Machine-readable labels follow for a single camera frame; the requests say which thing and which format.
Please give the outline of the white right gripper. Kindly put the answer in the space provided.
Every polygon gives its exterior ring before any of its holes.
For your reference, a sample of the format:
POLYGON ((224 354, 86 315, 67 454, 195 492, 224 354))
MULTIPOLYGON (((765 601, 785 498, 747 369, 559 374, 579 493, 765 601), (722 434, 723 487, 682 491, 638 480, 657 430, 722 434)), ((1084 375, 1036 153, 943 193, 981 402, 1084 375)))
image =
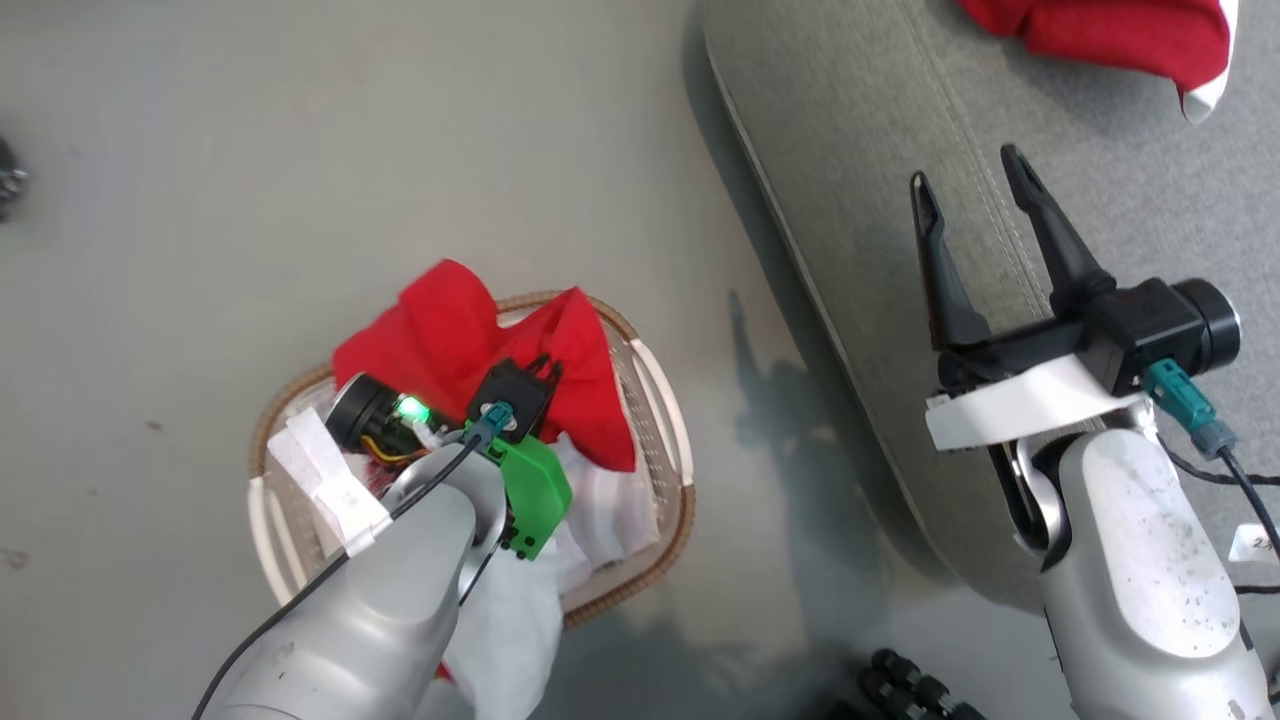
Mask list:
MULTIPOLYGON (((1032 164, 1014 143, 1000 149, 1014 202, 1028 217, 1048 273, 1055 316, 1078 316, 1117 288, 1032 164)), ((1128 410, 1132 389, 1111 395, 1076 354, 1079 322, 1047 320, 992 338, 947 247, 947 228, 924 172, 910 179, 911 218, 941 393, 925 425, 938 451, 1007 443, 1128 410)))

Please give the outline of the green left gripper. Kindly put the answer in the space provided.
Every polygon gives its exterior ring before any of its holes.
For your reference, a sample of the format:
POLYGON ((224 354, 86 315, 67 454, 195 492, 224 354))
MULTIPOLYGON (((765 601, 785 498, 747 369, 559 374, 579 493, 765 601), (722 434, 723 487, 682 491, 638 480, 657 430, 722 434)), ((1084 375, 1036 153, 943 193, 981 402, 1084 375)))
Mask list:
POLYGON ((463 495, 475 510, 474 551, 481 560, 498 551, 536 559, 573 497, 556 451, 534 433, 518 441, 495 437, 468 454, 463 495))

